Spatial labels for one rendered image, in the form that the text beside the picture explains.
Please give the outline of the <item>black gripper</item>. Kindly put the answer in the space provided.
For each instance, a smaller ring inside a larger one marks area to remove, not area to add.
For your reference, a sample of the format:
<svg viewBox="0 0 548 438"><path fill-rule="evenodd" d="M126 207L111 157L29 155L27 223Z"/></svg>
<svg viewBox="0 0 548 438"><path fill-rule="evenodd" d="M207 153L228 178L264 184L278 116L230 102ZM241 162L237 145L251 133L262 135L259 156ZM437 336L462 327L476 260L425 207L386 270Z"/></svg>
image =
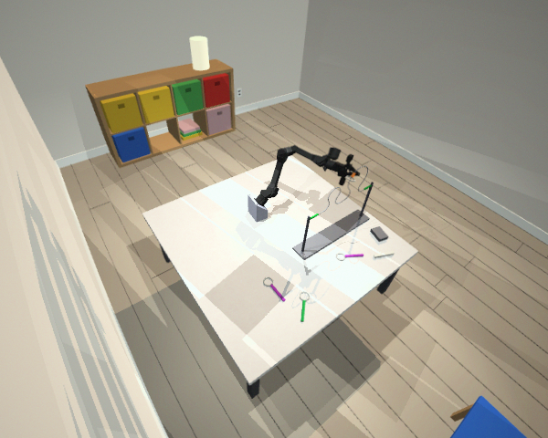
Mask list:
<svg viewBox="0 0 548 438"><path fill-rule="evenodd" d="M351 176L353 172L355 172L356 170L354 169L354 167L350 164L350 162L353 160L353 155L348 155L347 158L346 158L346 164L345 164L345 167L344 167L344 176L341 178L339 184L340 185L344 185L345 184L345 181L346 181L346 178L345 176ZM336 162L335 163L335 166L334 166L334 171L336 171L336 169L339 169L339 166L338 164L340 164L340 162ZM347 169L348 169L348 172L347 172ZM351 171L351 172L350 172ZM336 171L337 172L337 171ZM356 174L355 175L360 175L360 173L358 171L356 171Z"/></svg>

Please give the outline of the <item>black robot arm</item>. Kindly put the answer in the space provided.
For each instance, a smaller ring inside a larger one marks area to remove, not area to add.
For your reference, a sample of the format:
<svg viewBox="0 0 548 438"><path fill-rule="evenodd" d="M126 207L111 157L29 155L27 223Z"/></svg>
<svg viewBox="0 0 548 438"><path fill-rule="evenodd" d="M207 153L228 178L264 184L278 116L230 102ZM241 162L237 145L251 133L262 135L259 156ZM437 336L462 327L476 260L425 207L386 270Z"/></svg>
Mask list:
<svg viewBox="0 0 548 438"><path fill-rule="evenodd" d="M289 156L291 156L292 154L296 152L312 160L318 166L320 167L323 166L322 168L326 171L327 169L330 169L330 170L334 169L334 166L336 163L336 161L334 160L338 159L341 151L336 148L330 148L330 151L328 154L321 156L321 155L317 155L317 154L313 154L308 151L305 151L302 148L298 147L297 145L292 145L289 147L278 149L277 163L276 163L276 167L275 167L271 182L268 185L266 190L261 190L259 196L257 198L254 198L259 205L264 206L265 203L268 201L268 199L270 199L271 197L273 198L278 194L278 191L279 191L278 182L279 182L279 177L282 171L283 164L288 159ZM343 177L345 164L340 163L338 164L338 166L339 166L339 169L336 169L336 171L338 172L338 176Z"/></svg>

